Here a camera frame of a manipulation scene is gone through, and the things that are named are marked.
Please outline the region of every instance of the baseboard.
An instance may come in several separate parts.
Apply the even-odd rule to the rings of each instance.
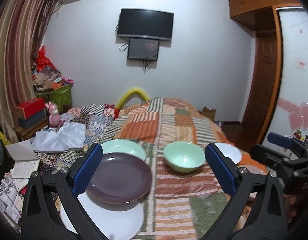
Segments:
[[[239,121],[232,121],[232,122],[223,122],[223,125],[229,125],[229,124],[237,124],[237,125],[241,125],[241,123]]]

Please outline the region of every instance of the wall-mounted monitor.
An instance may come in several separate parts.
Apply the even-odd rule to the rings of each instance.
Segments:
[[[127,58],[157,61],[158,48],[158,40],[130,38]]]
[[[123,8],[119,18],[117,36],[170,41],[173,20],[173,13]]]

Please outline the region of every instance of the crumpled white paper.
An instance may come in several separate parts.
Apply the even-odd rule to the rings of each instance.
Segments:
[[[36,133],[32,142],[35,152],[61,153],[84,147],[86,125],[76,122],[64,122],[56,130],[43,130]]]

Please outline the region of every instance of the red box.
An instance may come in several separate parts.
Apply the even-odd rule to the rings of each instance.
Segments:
[[[45,108],[45,101],[43,98],[33,98],[30,101],[16,106],[17,116],[22,119],[27,119],[37,112]]]

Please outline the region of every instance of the wooden door frame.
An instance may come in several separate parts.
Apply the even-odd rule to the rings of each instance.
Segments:
[[[283,42],[282,42],[281,22],[280,22],[278,11],[276,9],[280,7],[298,7],[298,6],[302,6],[302,4],[285,3],[285,4],[278,4],[278,5],[272,6],[274,20],[275,20],[275,29],[276,29],[276,47],[277,47],[276,72],[275,72],[274,88],[273,88],[273,92],[271,96],[269,110],[267,112],[265,122],[261,129],[260,135],[256,141],[256,144],[262,143],[266,136],[267,130],[269,129],[269,126],[272,121],[272,117],[275,111],[276,102],[278,100],[279,91],[281,87],[281,76],[282,76],[282,69],[283,69]]]
[[[283,42],[282,42],[282,29],[281,29],[281,22],[280,22],[280,18],[278,15],[278,11],[276,10],[277,8],[280,7],[299,7],[302,6],[300,3],[285,3],[285,4],[278,4],[278,5],[273,5],[272,6],[272,10],[273,10],[273,16],[274,16],[274,20],[275,20],[275,30],[276,30],[276,48],[277,48],[277,53],[276,53],[276,70],[275,70],[275,80],[274,80],[274,87],[273,87],[273,92],[272,92],[272,96],[271,96],[271,100],[270,100],[270,105],[269,105],[269,109],[267,112],[267,116],[265,118],[264,124],[262,126],[261,132],[258,136],[258,139],[256,140],[255,144],[260,144],[263,142],[267,130],[269,129],[269,126],[271,124],[272,121],[272,117],[275,111],[275,107],[276,107],[276,102],[279,96],[279,91],[280,91],[280,86],[281,86],[281,76],[282,76],[282,69],[283,69]],[[273,33],[273,30],[269,30],[269,31],[261,31],[259,33]],[[250,96],[251,93],[253,91],[253,85],[254,85],[254,81],[255,81],[255,75],[256,75],[256,67],[257,67],[257,59],[259,56],[259,39],[256,36],[255,38],[255,64],[254,64],[254,73],[253,73],[253,80],[252,80],[252,84],[251,84],[251,90],[250,90]],[[245,113],[244,113],[244,117],[242,120],[242,123],[244,123],[245,119],[246,119],[246,110],[249,107],[251,98],[249,96],[249,99],[247,101],[247,106],[245,109]]]

